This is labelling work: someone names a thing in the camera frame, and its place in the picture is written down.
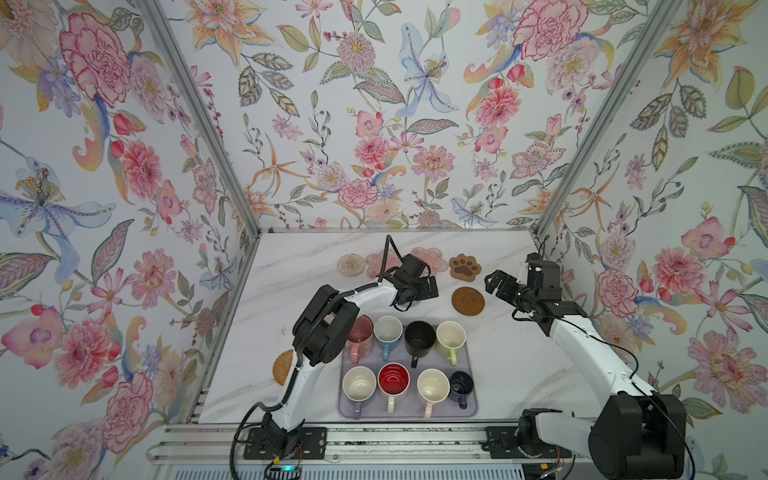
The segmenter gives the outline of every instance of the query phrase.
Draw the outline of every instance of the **marble tabletop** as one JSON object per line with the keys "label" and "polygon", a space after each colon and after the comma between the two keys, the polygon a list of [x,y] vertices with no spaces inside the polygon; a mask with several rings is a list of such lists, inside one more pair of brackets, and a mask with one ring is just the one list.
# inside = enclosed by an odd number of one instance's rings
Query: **marble tabletop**
{"label": "marble tabletop", "polygon": [[[467,349],[479,409],[474,420],[516,419],[526,408],[553,408],[596,417],[600,406],[586,380],[562,349],[530,322],[511,319],[512,308],[485,292],[483,278],[501,269],[516,275],[535,250],[527,231],[461,230],[391,233],[405,255],[415,247],[439,248],[449,260],[474,256],[482,272],[472,283],[437,273],[440,297],[404,313],[392,307],[365,312],[374,321],[394,315],[404,323],[451,319],[467,332]],[[383,251],[387,233],[274,233],[263,236],[224,344],[200,423],[238,423],[255,402],[277,402],[282,387],[272,377],[279,354],[292,348],[291,329],[317,289],[329,284],[347,290],[368,283],[366,273],[343,276],[336,261],[346,253],[363,258]],[[460,286],[482,292],[485,309],[463,316],[451,304]],[[329,363],[315,388],[308,422],[346,422],[339,414],[341,357]],[[258,421],[257,410],[251,421]]]}

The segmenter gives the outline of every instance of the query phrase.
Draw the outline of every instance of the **pink mug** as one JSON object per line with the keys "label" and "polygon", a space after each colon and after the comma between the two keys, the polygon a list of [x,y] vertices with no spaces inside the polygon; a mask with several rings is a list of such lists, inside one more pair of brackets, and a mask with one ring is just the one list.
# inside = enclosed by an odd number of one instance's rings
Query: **pink mug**
{"label": "pink mug", "polygon": [[363,315],[355,320],[344,347],[349,351],[349,357],[355,365],[373,351],[373,322],[370,318]]}

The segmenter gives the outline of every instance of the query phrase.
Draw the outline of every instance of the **wall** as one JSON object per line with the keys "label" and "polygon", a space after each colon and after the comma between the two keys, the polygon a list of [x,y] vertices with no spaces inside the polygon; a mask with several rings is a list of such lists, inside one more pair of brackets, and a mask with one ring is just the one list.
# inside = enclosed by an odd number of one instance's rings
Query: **wall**
{"label": "wall", "polygon": [[682,399],[697,477],[763,478],[768,5],[682,7],[546,251],[601,335]]}
{"label": "wall", "polygon": [[530,227],[653,5],[163,7],[213,75],[203,95],[253,212],[284,229]]}
{"label": "wall", "polygon": [[210,361],[252,240],[164,62],[130,2],[0,2],[0,478],[143,478]]}

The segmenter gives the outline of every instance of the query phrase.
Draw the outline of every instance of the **cup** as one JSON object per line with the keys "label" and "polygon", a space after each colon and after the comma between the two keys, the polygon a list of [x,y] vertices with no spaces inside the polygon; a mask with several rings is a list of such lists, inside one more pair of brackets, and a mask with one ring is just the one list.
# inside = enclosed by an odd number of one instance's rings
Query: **cup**
{"label": "cup", "polygon": [[435,345],[435,329],[432,325],[421,320],[411,322],[406,327],[406,350],[411,358],[411,368],[416,368],[419,359],[427,356],[429,349]]}
{"label": "cup", "polygon": [[384,350],[382,360],[389,361],[389,353],[392,352],[402,338],[402,323],[394,316],[386,315],[376,320],[373,326],[373,335],[376,343]]}
{"label": "cup", "polygon": [[453,372],[449,379],[451,391],[448,392],[448,398],[458,403],[462,410],[467,408],[467,396],[475,388],[475,381],[467,372]]}
{"label": "cup", "polygon": [[443,356],[451,366],[456,366],[456,354],[467,341],[467,332],[464,327],[451,320],[437,325],[437,343],[435,349]]}
{"label": "cup", "polygon": [[379,388],[386,397],[386,411],[395,412],[395,404],[400,403],[408,393],[411,375],[408,369],[399,363],[387,363],[379,370]]}
{"label": "cup", "polygon": [[346,398],[355,403],[355,420],[360,420],[362,406],[376,391],[376,375],[367,366],[354,366],[344,375],[341,388]]}
{"label": "cup", "polygon": [[355,365],[360,362],[361,358],[371,353],[373,350],[373,322],[370,318],[363,315],[355,320],[349,336],[346,337],[344,348],[349,351],[349,357]]}
{"label": "cup", "polygon": [[432,417],[432,407],[448,398],[451,384],[445,373],[437,369],[427,369],[419,375],[416,386],[419,388],[422,403],[426,404],[424,418],[429,419]]}

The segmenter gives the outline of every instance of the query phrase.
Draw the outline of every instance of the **tray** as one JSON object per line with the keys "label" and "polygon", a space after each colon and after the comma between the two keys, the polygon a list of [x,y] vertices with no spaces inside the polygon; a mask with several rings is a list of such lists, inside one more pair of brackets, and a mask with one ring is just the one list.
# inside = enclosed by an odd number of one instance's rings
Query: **tray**
{"label": "tray", "polygon": [[[408,323],[403,323],[403,330],[408,326]],[[353,365],[352,360],[349,357],[349,352],[346,349],[343,350],[342,363],[341,363],[341,376],[339,377],[339,413],[352,419],[354,416],[354,402],[347,398],[342,391],[342,380],[344,375],[354,366],[367,366],[373,371],[373,374],[378,376],[379,370],[387,363],[396,362],[407,368],[408,373],[411,376],[411,382],[408,385],[408,393],[406,397],[397,404],[394,413],[387,413],[386,411],[386,397],[381,392],[381,389],[376,386],[376,392],[370,399],[369,403],[366,403],[360,415],[360,420],[370,419],[383,419],[383,420],[414,420],[424,419],[425,405],[419,395],[419,390],[416,387],[416,381],[419,379],[419,374],[427,369],[438,369],[450,379],[451,374],[456,371],[467,372],[472,378],[472,367],[469,364],[469,354],[467,353],[467,346],[458,351],[456,358],[456,366],[451,366],[450,363],[439,353],[435,351],[435,347],[429,350],[427,356],[419,359],[419,364],[415,369],[411,368],[411,356],[406,351],[405,340],[401,339],[400,344],[389,353],[389,361],[384,362],[382,360],[383,351],[378,344],[375,344],[373,351],[363,357],[357,365]],[[450,399],[445,399],[442,402],[436,404],[432,408],[432,418],[429,420],[440,419],[466,419],[474,416],[478,411],[478,400],[475,392],[477,391],[477,385],[467,396],[467,408],[462,410],[458,407],[457,402],[453,402]]]}

